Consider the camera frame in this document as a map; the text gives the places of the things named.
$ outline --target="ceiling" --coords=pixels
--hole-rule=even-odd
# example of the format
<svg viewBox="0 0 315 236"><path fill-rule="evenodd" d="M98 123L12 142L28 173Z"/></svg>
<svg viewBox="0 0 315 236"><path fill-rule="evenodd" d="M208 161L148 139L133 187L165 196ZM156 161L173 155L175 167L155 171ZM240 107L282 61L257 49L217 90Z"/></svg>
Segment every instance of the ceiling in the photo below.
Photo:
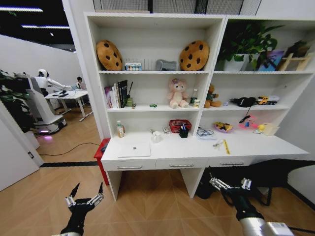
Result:
<svg viewBox="0 0 315 236"><path fill-rule="evenodd" d="M0 11L0 34L68 51L75 50L69 29L25 29L21 26L68 26L62 0L1 0L0 6L32 7L43 10L43 12Z"/></svg>

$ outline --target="cookie pillow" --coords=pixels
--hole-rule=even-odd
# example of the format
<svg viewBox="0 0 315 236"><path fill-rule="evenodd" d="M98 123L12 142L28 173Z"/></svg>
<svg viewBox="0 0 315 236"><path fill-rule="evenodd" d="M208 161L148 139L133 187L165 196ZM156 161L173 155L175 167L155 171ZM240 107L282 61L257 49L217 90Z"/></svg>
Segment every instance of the cookie pillow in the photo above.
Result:
<svg viewBox="0 0 315 236"><path fill-rule="evenodd" d="M179 56L181 70L200 70L207 63L209 46L205 41L197 40L187 45Z"/></svg>
<svg viewBox="0 0 315 236"><path fill-rule="evenodd" d="M99 41L96 45L96 53L106 70L122 70L122 55L111 41Z"/></svg>

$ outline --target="person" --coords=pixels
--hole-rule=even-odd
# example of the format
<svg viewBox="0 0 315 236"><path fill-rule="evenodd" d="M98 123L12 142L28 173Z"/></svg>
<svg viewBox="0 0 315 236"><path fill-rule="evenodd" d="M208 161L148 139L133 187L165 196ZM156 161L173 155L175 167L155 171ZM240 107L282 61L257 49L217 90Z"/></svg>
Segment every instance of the person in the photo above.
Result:
<svg viewBox="0 0 315 236"><path fill-rule="evenodd" d="M37 83L38 83L38 86L40 87L40 90L42 92L42 94L44 96L47 96L48 95L48 91L47 91L47 88L50 86L54 86L58 89L62 89L62 90L65 90L65 91L68 91L68 90L71 90L72 87L69 86L69 85L62 85L60 84L59 82L51 79L49 77L49 74L47 72L47 70L45 69L39 69L38 70L38 76L35 77Z"/></svg>
<svg viewBox="0 0 315 236"><path fill-rule="evenodd" d="M81 83L82 83L82 78L79 76L79 77L77 77L77 80L78 80L78 82L77 82L77 88L78 89L81 89Z"/></svg>

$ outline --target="doorframe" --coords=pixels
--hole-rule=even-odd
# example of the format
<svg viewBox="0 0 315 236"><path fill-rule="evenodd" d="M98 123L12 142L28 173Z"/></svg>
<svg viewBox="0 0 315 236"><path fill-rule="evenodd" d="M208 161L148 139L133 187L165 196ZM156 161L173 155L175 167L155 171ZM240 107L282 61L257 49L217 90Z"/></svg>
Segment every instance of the doorframe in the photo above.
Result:
<svg viewBox="0 0 315 236"><path fill-rule="evenodd" d="M34 156L32 160L35 162L35 164L38 167L44 164L44 160L38 154L38 152L36 151L34 146L30 143L30 141L27 139L27 137L25 136L21 128L15 122L10 112L2 103L2 101L0 101L0 120L6 125L6 127L10 130L12 135L18 140L19 144L23 147L25 152L26 153L30 152Z"/></svg>

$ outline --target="office desk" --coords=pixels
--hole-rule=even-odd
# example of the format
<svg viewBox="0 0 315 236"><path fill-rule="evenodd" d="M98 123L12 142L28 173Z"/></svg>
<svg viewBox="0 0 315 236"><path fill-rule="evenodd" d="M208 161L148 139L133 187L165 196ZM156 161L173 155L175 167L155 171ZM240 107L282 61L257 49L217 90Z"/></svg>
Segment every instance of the office desk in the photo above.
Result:
<svg viewBox="0 0 315 236"><path fill-rule="evenodd" d="M218 140L226 139L230 155L226 154L223 145L220 150L213 148L217 141L199 141L190 134L186 139L181 139L179 134L162 134L163 140L157 144L151 141L150 132L127 132L123 138L111 138L101 161L114 199L117 199L122 171L126 170L180 169L188 194L193 198L206 167L248 166L276 158L297 159L308 154L276 136L253 134L247 130L215 133ZM117 157L122 144L141 142L150 142L151 156Z"/></svg>
<svg viewBox="0 0 315 236"><path fill-rule="evenodd" d="M80 106L81 113L82 113L82 118L80 119L80 121L83 121L86 117L93 114L93 111L88 113L88 114L85 114L84 109L83 109L83 106L85 105L85 103L84 104L82 103L81 98L88 95L88 91L76 89L76 90L67 91L66 93L68 93L68 95L65 97L58 97L60 95L60 92L50 93L45 98L48 100L48 103L50 104L50 106L51 106L51 103L50 103L49 99L60 100L62 105L63 105L63 108L64 108L64 112L62 113L62 115L72 110L72 109L69 109L67 107L67 105L65 103L66 99L74 99L78 102L78 104Z"/></svg>

